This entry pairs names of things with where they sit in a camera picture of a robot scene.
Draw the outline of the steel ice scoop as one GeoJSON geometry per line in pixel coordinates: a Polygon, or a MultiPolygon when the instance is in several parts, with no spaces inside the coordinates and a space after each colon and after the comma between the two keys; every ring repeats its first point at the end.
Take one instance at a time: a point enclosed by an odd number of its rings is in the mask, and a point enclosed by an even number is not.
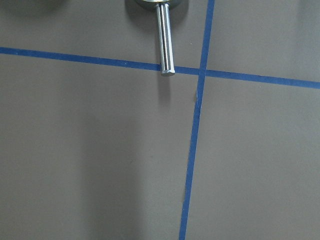
{"type": "Polygon", "coordinates": [[[160,73],[165,77],[175,75],[170,9],[180,5],[182,0],[135,0],[135,2],[142,8],[155,12],[160,49],[160,73]]]}

